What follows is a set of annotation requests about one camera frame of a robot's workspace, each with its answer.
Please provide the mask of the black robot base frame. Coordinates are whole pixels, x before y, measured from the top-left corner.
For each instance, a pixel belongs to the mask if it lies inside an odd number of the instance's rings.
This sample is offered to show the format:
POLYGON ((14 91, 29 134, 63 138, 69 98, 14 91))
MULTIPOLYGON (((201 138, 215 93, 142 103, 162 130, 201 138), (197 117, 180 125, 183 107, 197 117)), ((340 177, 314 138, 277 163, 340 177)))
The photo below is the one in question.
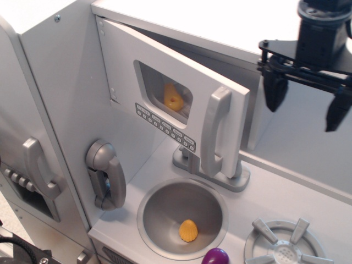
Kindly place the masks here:
POLYGON ((2 227, 1 263, 56 263, 50 252, 40 250, 2 227))

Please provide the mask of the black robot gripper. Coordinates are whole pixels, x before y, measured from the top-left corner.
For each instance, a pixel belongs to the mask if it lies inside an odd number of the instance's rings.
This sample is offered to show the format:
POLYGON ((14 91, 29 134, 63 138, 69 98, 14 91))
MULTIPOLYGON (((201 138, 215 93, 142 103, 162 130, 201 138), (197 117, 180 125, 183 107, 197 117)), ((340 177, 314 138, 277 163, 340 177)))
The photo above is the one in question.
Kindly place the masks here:
MULTIPOLYGON (((351 91, 351 22, 314 25, 302 22, 296 41, 263 40, 258 69, 268 109, 275 112, 294 81, 326 92, 351 91)), ((338 129, 351 107, 351 95, 337 93, 326 115, 326 132, 338 129)))

